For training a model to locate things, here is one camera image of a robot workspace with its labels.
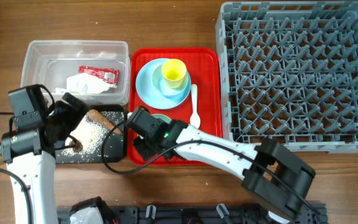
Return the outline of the mint green bowl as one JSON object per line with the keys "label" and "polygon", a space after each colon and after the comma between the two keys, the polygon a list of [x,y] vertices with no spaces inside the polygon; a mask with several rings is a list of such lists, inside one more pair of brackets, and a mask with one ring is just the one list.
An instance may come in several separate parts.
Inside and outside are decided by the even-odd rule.
{"label": "mint green bowl", "polygon": [[153,114],[153,117],[157,118],[157,119],[161,119],[162,121],[166,122],[166,123],[170,123],[171,122],[171,118],[169,118],[167,115],[164,114]]}

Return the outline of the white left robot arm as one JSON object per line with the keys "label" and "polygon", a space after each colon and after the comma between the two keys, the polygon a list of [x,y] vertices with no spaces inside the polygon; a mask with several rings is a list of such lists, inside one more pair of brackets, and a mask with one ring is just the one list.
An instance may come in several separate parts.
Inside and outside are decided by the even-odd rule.
{"label": "white left robot arm", "polygon": [[42,94],[10,93],[15,130],[4,134],[0,154],[12,180],[16,223],[57,223],[54,191],[56,143],[66,140],[89,108],[70,93],[48,110]]}

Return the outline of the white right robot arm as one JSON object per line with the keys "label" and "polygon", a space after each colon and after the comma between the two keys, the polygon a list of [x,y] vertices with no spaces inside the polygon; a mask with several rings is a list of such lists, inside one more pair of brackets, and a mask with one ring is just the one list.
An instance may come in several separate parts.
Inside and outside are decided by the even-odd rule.
{"label": "white right robot arm", "polygon": [[305,197],[316,172],[279,142],[265,138],[261,145],[228,141],[206,134],[180,120],[166,123],[128,121],[145,147],[166,156],[174,153],[224,170],[241,180],[241,186],[274,218],[295,221],[303,206],[314,207]]}

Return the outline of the yellow plastic cup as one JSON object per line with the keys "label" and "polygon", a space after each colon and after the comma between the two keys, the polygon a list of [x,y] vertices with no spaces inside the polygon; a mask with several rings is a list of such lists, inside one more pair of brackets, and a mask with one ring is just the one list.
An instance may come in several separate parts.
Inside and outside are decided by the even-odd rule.
{"label": "yellow plastic cup", "polygon": [[170,88],[178,88],[182,84],[186,73],[186,65],[179,59],[168,59],[162,65],[162,75],[164,77],[165,83]]}

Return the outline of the white napkin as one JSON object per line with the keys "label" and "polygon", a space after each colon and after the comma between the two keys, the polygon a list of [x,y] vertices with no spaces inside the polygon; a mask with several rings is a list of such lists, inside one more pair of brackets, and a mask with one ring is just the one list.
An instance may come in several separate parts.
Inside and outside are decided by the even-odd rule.
{"label": "white napkin", "polygon": [[98,94],[117,88],[118,75],[105,72],[101,78],[88,73],[79,73],[66,79],[66,88],[56,88],[55,93]]}

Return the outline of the red ketchup sachet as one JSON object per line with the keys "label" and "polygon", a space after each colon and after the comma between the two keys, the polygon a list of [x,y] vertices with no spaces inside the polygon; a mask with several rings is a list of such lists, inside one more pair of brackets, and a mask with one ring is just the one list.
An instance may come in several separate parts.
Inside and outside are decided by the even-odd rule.
{"label": "red ketchup sachet", "polygon": [[96,68],[89,66],[80,66],[78,69],[79,73],[87,73],[96,78],[102,79],[104,82],[116,85],[119,77],[119,70],[113,68]]}

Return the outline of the brown meat scrap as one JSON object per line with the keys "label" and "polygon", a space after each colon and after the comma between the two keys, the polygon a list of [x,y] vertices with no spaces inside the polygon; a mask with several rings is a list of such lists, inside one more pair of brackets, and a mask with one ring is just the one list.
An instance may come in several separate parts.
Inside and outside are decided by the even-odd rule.
{"label": "brown meat scrap", "polygon": [[79,141],[70,141],[69,147],[74,153],[79,153],[83,150],[82,143],[80,143]]}

